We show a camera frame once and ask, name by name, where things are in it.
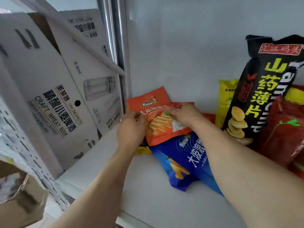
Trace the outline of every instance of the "white cardboard box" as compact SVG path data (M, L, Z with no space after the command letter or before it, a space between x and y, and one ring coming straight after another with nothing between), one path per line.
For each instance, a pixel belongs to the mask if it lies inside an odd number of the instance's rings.
M2 59L64 169L98 141L62 57L26 13L0 15Z
M86 41L94 47L99 48L100 53L111 57L110 51L107 49L109 47L105 37L105 28L97 9L64 11L59 14L71 28L76 26L79 33L83 34L83 38L86 38ZM118 75L52 21L48 21L48 23L79 92L104 136L122 116Z

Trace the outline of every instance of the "cardboard box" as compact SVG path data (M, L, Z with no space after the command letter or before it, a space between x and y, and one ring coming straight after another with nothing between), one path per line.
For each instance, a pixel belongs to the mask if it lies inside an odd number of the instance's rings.
M97 126L61 55L30 16L1 14L0 21L3 62L66 170L98 141Z
M0 161L0 178L19 173L22 179L17 193L0 202L0 221L5 228L23 228L43 218L48 191L36 179L14 165Z
M87 43L111 57L105 27L97 9L63 11L59 14L70 28L77 28L79 34L83 34ZM48 23L71 76L104 136L123 114L118 75L52 21Z

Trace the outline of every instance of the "brown cardboard box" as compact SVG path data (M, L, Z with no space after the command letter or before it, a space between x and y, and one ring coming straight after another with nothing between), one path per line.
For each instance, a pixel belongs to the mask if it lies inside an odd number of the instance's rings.
M0 202L0 223L5 228L23 228L43 218L48 191L36 179L14 165L0 161L0 178L19 173L22 185L10 199Z

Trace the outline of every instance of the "forearm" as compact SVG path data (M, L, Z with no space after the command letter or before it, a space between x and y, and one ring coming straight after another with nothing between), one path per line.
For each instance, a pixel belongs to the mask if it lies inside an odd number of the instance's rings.
M192 129L206 148L218 186L249 227L302 226L304 182L300 178L239 144L203 117Z
M119 147L109 163L52 228L113 228L133 150Z

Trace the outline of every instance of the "yellow chip bag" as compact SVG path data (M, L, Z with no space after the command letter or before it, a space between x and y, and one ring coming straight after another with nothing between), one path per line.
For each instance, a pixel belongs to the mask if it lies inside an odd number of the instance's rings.
M292 103L297 103L299 105L304 105L304 91L298 89L298 88L294 88L291 87L285 98L286 101L290 101Z
M126 113L128 113L128 112L129 112L129 107L126 107ZM146 137L144 138L143 142L139 145L139 147L137 148L137 150L135 152L135 155L142 155L142 154L152 154L152 152L148 146Z
M219 107L215 115L215 125L222 128L239 80L219 80Z

